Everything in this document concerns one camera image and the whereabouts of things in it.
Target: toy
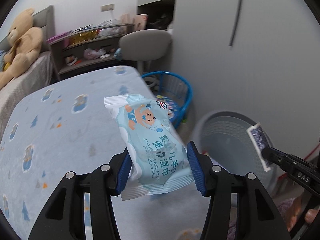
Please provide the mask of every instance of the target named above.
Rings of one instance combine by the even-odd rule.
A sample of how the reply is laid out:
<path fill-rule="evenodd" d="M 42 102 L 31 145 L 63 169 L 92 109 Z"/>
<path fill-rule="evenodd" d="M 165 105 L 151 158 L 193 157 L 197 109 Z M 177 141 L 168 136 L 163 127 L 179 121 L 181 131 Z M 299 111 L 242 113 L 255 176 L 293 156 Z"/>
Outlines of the toy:
<path fill-rule="evenodd" d="M 10 51 L 4 55 L 4 64 L 10 66 L 0 72 L 0 90 L 11 81 L 25 73 L 39 57 L 42 45 L 42 30 L 33 26 L 34 9 L 26 9 L 13 21 L 7 39 Z"/>

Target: gray shelving unit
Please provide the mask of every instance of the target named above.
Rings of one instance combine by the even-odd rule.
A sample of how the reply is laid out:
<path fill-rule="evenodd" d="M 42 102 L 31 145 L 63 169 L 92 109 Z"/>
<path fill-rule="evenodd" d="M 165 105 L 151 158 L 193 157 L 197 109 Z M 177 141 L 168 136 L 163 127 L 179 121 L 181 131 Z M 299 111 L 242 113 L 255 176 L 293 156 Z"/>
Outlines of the gray shelving unit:
<path fill-rule="evenodd" d="M 110 57 L 106 57 L 103 59 L 97 58 L 93 60 L 84 59 L 83 53 L 84 53 L 84 50 L 87 48 L 90 48 L 90 49 L 104 48 L 107 52 L 109 52 L 111 49 L 117 49 L 119 44 L 119 39 L 122 36 L 124 36 L 124 34 L 108 36 L 108 37 L 99 37 L 99 38 L 95 38 L 88 41 L 81 41 L 81 42 L 69 45 L 67 47 L 64 47 L 65 39 L 69 39 L 81 33 L 114 28 L 114 27 L 127 27 L 126 33 L 131 33 L 133 32 L 134 24 L 119 24 L 119 25 L 99 26 L 99 27 L 89 28 L 77 33 L 71 33 L 68 36 L 59 38 L 49 43 L 49 49 L 52 54 L 52 59 L 54 62 L 54 72 L 58 81 L 63 80 L 66 73 L 69 73 L 71 71 L 75 71 L 75 70 L 81 71 L 84 68 L 90 70 L 90 68 L 95 68 L 99 65 L 108 65 L 108 64 L 115 63 L 116 59 L 113 53 L 110 53 Z M 70 55 L 73 55 L 78 59 L 81 59 L 82 61 L 76 65 L 68 66 L 65 62 L 65 57 L 68 57 Z"/>

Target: teddy bear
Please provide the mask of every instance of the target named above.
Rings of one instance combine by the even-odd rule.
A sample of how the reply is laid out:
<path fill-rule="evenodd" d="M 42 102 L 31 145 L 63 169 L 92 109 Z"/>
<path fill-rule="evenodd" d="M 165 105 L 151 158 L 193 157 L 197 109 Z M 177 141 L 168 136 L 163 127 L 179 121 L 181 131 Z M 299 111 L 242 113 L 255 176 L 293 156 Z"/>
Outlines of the teddy bear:
<path fill-rule="evenodd" d="M 0 72 L 0 90 L 13 78 L 25 73 L 39 57 L 42 45 L 42 30 L 33 27 L 34 9 L 20 13 L 13 21 L 7 36 L 11 46 L 4 55 L 4 64 L 10 64 L 7 70 Z"/>
<path fill-rule="evenodd" d="M 128 118 L 129 118 L 129 127 L 134 130 L 134 126 L 136 123 L 141 124 L 144 127 L 149 128 L 148 126 L 146 126 L 144 124 L 144 122 L 148 125 L 153 125 L 155 122 L 155 116 L 153 115 L 153 113 L 150 111 L 151 106 L 146 107 L 147 109 L 142 111 L 142 113 L 140 112 L 141 109 L 143 107 L 146 107 L 145 105 L 141 105 L 140 107 L 138 107 L 137 110 L 132 109 L 131 106 L 129 105 L 125 105 L 124 108 L 126 109 L 127 113 L 128 113 Z"/>

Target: gray headboard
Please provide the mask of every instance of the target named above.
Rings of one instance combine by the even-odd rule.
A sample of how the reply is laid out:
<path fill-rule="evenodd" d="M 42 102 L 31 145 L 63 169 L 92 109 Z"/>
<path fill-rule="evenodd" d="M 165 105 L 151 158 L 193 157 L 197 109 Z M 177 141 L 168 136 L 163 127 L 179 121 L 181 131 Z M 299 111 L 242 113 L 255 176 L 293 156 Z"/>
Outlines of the gray headboard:
<path fill-rule="evenodd" d="M 41 52 L 49 50 L 47 39 L 56 35 L 54 27 L 54 11 L 53 5 L 49 5 L 46 9 L 33 15 L 33 26 L 40 27 L 43 32 L 42 48 Z M 8 51 L 10 50 L 10 45 L 5 37 L 0 42 L 0 50 Z"/>

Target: plastic bag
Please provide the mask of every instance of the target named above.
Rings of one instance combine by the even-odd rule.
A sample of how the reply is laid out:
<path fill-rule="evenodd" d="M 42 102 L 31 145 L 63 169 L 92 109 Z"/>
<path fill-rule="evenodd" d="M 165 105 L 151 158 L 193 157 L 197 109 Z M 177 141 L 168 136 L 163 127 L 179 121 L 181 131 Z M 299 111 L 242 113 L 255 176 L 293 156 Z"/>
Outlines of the plastic bag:
<path fill-rule="evenodd" d="M 184 146 L 170 133 L 168 105 L 142 95 L 104 98 L 132 159 L 122 200 L 168 193 L 193 181 Z"/>
<path fill-rule="evenodd" d="M 98 51 L 95 51 L 93 49 L 85 49 L 83 53 L 83 57 L 85 59 L 96 59 L 105 54 L 106 54 L 105 49 L 99 49 Z"/>
<path fill-rule="evenodd" d="M 105 21 L 99 25 L 99 26 L 110 26 L 110 25 L 118 25 L 121 24 L 119 20 L 109 20 Z M 119 35 L 123 32 L 122 27 L 114 27 L 114 28 L 108 28 L 108 29 L 103 29 L 99 32 L 99 37 L 108 37 L 108 36 L 114 36 L 114 35 Z"/>

